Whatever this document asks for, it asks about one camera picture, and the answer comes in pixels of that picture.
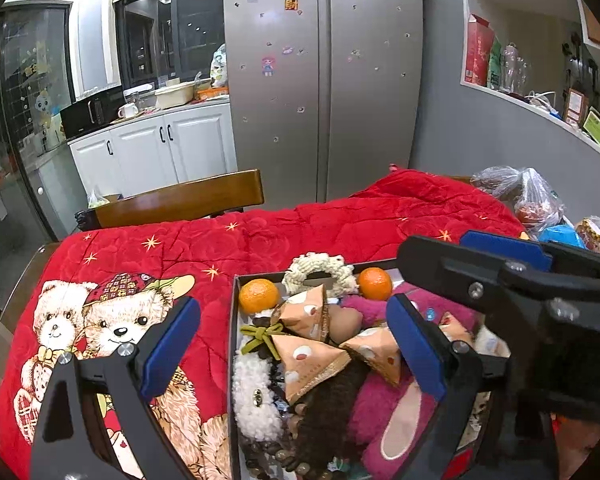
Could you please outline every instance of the red box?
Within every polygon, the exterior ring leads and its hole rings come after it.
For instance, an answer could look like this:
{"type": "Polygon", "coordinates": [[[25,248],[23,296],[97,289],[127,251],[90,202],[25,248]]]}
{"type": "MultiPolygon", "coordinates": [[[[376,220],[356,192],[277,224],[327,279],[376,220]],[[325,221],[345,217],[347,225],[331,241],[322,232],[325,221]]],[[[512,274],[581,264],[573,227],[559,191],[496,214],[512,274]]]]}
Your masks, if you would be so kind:
{"type": "Polygon", "coordinates": [[[487,86],[489,56],[495,32],[489,22],[475,14],[469,14],[466,30],[466,65],[464,80],[480,86],[487,86]]]}

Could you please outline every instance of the black microwave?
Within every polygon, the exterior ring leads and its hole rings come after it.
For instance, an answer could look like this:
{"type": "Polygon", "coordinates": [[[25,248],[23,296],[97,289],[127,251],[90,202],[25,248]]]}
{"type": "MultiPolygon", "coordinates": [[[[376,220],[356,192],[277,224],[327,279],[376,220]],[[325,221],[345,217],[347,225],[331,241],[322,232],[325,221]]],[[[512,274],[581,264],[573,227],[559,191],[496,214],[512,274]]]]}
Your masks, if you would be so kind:
{"type": "Polygon", "coordinates": [[[124,104],[122,86],[114,86],[61,110],[66,140],[74,140],[108,126],[118,118],[118,109],[124,104]]]}

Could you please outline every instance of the microwave handle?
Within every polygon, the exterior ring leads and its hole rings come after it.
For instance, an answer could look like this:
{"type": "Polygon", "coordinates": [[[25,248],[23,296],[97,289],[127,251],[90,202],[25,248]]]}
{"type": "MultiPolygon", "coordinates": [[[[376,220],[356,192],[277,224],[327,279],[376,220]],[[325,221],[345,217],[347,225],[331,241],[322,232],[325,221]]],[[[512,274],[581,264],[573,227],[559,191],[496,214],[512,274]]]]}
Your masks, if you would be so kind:
{"type": "Polygon", "coordinates": [[[91,124],[95,124],[93,121],[93,114],[91,113],[91,100],[87,101],[87,108],[89,110],[89,118],[91,119],[91,124]]]}

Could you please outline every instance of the brown fluffy scrunchie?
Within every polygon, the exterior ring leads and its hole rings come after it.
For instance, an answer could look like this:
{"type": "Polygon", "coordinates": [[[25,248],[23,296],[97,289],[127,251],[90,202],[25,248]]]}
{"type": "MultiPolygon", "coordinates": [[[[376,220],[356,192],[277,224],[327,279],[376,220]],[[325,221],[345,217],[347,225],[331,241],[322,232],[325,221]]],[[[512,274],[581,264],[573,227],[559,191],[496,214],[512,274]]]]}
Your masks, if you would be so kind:
{"type": "Polygon", "coordinates": [[[349,417],[368,372],[364,362],[353,359],[339,374],[312,390],[298,424],[296,457],[300,462],[324,470],[334,457],[343,456],[349,417]]]}

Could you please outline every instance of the silver refrigerator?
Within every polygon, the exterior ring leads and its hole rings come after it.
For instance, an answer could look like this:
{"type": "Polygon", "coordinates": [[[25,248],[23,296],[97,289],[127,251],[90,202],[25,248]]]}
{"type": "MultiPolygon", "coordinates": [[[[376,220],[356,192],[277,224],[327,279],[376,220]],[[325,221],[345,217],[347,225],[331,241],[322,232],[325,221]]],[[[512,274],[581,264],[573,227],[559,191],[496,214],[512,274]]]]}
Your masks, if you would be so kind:
{"type": "Polygon", "coordinates": [[[266,208],[348,196],[407,166],[422,0],[224,0],[238,168],[266,208]]]}

